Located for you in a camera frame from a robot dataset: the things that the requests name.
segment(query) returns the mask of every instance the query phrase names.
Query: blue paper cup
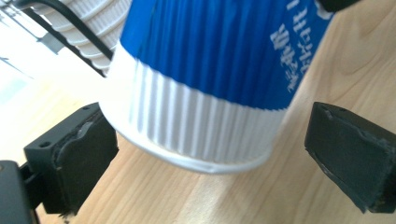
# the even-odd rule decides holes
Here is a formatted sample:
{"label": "blue paper cup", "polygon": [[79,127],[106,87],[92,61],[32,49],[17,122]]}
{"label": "blue paper cup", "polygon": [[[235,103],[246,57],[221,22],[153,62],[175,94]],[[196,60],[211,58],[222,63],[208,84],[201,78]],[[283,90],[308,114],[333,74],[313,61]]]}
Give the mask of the blue paper cup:
{"label": "blue paper cup", "polygon": [[131,142],[198,172],[264,163],[332,15],[313,0],[134,0],[101,106]]}

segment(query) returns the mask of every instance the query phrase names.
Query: blue stripe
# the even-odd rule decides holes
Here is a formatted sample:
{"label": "blue stripe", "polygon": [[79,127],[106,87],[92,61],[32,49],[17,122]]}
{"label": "blue stripe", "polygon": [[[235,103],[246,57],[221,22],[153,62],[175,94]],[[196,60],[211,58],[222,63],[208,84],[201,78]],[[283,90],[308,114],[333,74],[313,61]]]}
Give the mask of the blue stripe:
{"label": "blue stripe", "polygon": [[[142,63],[191,88],[240,105],[283,109],[329,23],[317,16],[313,0],[286,10],[290,2],[134,0],[120,42]],[[290,34],[296,80],[281,62],[285,46],[275,49],[270,38],[282,24]],[[307,28],[308,58],[299,47]]]}

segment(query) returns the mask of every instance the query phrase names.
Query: wooden table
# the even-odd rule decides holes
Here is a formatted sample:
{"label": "wooden table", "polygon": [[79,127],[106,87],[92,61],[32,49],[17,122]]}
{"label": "wooden table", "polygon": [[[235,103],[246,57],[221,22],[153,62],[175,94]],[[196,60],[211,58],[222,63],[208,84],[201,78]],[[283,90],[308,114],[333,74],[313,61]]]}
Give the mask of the wooden table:
{"label": "wooden table", "polygon": [[[271,159],[238,175],[200,175],[160,161],[119,136],[120,152],[70,223],[396,223],[362,214],[304,150],[313,102],[339,105],[396,133],[396,6],[363,0],[336,15],[275,140]],[[37,84],[7,123],[1,158],[88,104]],[[42,223],[63,223],[38,209]]]}

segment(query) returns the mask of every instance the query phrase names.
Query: wood grain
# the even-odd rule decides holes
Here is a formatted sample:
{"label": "wood grain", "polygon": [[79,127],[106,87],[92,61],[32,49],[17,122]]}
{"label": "wood grain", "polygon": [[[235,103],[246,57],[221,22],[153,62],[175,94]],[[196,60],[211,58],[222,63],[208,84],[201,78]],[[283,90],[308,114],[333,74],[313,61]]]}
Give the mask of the wood grain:
{"label": "wood grain", "polygon": [[[395,24],[393,0],[363,0],[335,16],[274,152],[260,168],[200,175],[153,158],[119,136],[119,155],[70,223],[395,223],[394,214],[362,214],[304,150],[315,101],[345,107],[396,133]],[[86,103],[62,91],[42,94],[37,101],[49,104],[40,110],[28,104],[36,108],[35,120],[25,122],[54,124]],[[40,131],[31,128],[19,137]],[[42,208],[38,212],[42,223],[64,222]]]}

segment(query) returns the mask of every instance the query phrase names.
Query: paper cup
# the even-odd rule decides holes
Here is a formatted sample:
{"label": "paper cup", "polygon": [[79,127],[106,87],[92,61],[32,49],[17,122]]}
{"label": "paper cup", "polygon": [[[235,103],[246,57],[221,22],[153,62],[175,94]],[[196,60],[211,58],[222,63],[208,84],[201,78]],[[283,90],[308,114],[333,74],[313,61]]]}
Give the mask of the paper cup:
{"label": "paper cup", "polygon": [[[111,51],[114,51],[117,42],[120,40],[120,35],[122,32],[123,22],[119,24],[116,28],[110,30],[108,33],[104,34],[103,36],[99,36],[102,42],[110,48]],[[102,53],[92,42],[84,41],[82,45],[76,45],[82,56],[91,58],[95,54]]]}
{"label": "paper cup", "polygon": [[[99,11],[111,3],[111,0],[60,0],[63,4],[69,7],[82,21],[86,21],[96,15]],[[72,24],[61,13],[48,7],[46,5],[37,4],[34,6],[34,11],[38,15],[42,15],[49,20],[55,30],[70,29]]]}
{"label": "paper cup", "polygon": [[[124,23],[130,4],[131,0],[114,1],[97,15],[84,22],[94,34],[99,37],[104,36]],[[78,46],[89,42],[87,37],[71,23],[61,28],[54,27],[54,30],[61,32],[71,45]]]}
{"label": "paper cup", "polygon": [[330,21],[311,0],[134,0],[110,65],[110,123],[193,171],[263,164]]}

